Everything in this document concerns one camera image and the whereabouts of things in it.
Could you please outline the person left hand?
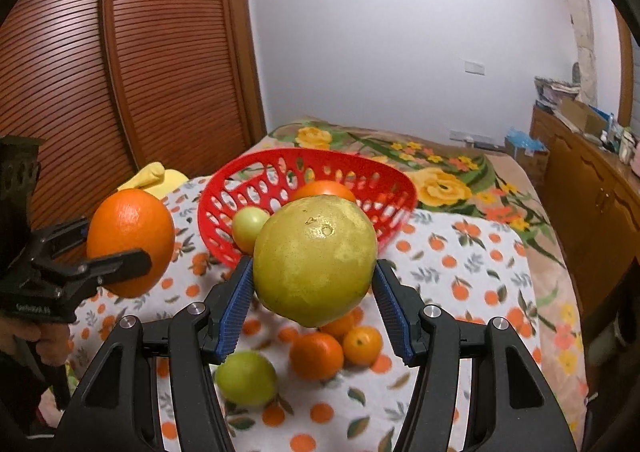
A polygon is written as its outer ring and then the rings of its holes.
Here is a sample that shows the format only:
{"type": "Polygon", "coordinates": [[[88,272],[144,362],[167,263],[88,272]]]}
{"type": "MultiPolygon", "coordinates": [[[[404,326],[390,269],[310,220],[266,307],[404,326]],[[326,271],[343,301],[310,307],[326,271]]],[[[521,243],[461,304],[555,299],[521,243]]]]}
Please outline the person left hand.
{"type": "Polygon", "coordinates": [[[36,353],[45,365],[64,365],[70,355],[70,328],[66,324],[35,324],[21,319],[1,317],[1,351],[17,353],[19,339],[36,344],[36,353]]]}

